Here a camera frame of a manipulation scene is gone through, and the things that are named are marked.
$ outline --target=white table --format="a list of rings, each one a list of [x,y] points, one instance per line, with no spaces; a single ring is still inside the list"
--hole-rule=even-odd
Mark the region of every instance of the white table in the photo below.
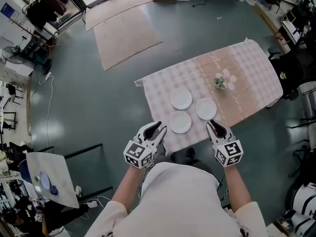
[[[34,63],[27,61],[23,64],[14,64],[9,61],[6,61],[5,66],[11,70],[14,70],[17,74],[28,77],[34,70]]]
[[[11,97],[11,95],[9,94],[9,91],[7,90],[7,92],[5,93],[5,95],[3,96],[3,98],[0,102],[0,108],[4,109],[5,105],[9,101],[10,97]]]
[[[26,154],[26,160],[32,184],[37,192],[56,203],[79,208],[78,199],[63,156],[33,152]],[[58,195],[52,195],[50,191],[42,186],[41,182],[35,180],[35,177],[40,176],[41,171],[45,172],[51,184],[56,186]]]

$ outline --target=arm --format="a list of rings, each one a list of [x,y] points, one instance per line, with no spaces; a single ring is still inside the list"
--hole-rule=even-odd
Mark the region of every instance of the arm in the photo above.
[[[251,231],[251,236],[268,237],[260,208],[252,202],[248,189],[243,182],[236,165],[224,168],[232,210],[239,225]]]
[[[126,211],[129,211],[134,202],[142,174],[143,170],[130,166],[115,192],[112,201],[123,204]]]
[[[142,174],[143,170],[129,167],[112,200],[107,203],[85,237],[107,236],[113,232],[114,226],[128,215]]]
[[[243,182],[236,165],[224,167],[229,199],[233,212],[252,202],[248,189]]]
[[[48,230],[46,226],[45,216],[42,213],[40,214],[40,216],[41,216],[41,232],[43,233],[43,235],[48,237]]]

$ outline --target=black chair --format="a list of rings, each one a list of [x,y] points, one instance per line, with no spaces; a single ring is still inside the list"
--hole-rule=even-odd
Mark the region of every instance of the black chair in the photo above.
[[[13,119],[5,118],[4,114],[13,114]],[[3,122],[3,128],[4,129],[13,129],[13,130],[15,130],[15,125],[18,123],[18,121],[16,121],[16,112],[4,112],[3,113],[3,120],[4,120],[4,122]],[[12,122],[13,125],[9,125],[5,121]]]
[[[19,163],[26,159],[25,153],[33,152],[33,149],[27,145],[18,146],[12,142],[9,142],[8,158],[13,161],[18,161]]]
[[[16,95],[16,91],[20,91],[20,92],[23,92],[23,91],[18,90],[15,86],[13,86],[13,85],[11,85],[9,83],[6,85],[6,87],[8,88],[10,96],[14,96],[12,102],[15,103],[15,104],[20,105],[19,103],[15,102],[14,99],[15,98],[23,99],[23,97],[19,97],[19,96]]]
[[[309,31],[301,37],[295,48],[278,59],[272,59],[280,54],[276,48],[269,48],[269,60],[276,71],[283,89],[283,98],[294,100],[298,97],[298,86],[316,81],[316,32]]]

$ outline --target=white cable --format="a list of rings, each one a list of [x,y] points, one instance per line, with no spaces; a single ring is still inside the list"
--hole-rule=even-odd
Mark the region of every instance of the white cable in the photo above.
[[[50,103],[51,103],[51,99],[53,97],[53,80],[54,80],[54,76],[49,76],[48,78],[52,77],[51,79],[51,96],[49,99],[49,105],[48,105],[48,114],[47,114],[47,120],[46,120],[46,130],[47,130],[47,147],[48,147],[48,118],[49,118],[49,113],[50,113]]]
[[[89,215],[86,212],[85,212],[85,214],[87,215],[87,218],[83,218],[82,216],[80,216],[80,218],[88,220],[89,219]]]
[[[35,92],[37,91],[37,89],[38,89],[38,87],[39,87],[39,83],[40,83],[39,75],[38,75],[38,73],[36,72],[36,70],[34,70],[34,71],[35,71],[36,75],[38,76],[38,79],[37,79],[38,83],[36,84],[36,87],[35,87],[35,90],[34,90],[33,94],[31,95],[30,102],[32,101],[33,96],[34,96]]]
[[[93,201],[96,200],[97,202],[99,202],[99,204],[102,206],[102,208],[104,208],[103,204],[98,199],[92,198],[92,199],[89,199],[87,202],[89,203],[89,201],[91,201],[91,200],[93,200]]]
[[[103,208],[104,208],[104,206],[103,206],[103,204],[100,202],[99,197],[106,198],[108,201],[112,201],[112,199],[109,199],[109,198],[107,198],[107,197],[105,197],[105,196],[98,196],[98,197],[97,197],[97,200],[99,201],[100,205],[101,205]]]

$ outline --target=shoe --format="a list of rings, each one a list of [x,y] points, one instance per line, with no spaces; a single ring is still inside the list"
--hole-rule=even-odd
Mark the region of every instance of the shoe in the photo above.
[[[92,202],[86,203],[86,205],[89,206],[89,208],[95,208],[95,207],[98,207],[98,202],[92,201]]]
[[[81,187],[79,185],[76,186],[75,193],[77,197],[81,197]]]
[[[186,151],[186,158],[194,159],[194,156],[196,155],[196,152],[194,151],[193,148],[189,148]]]

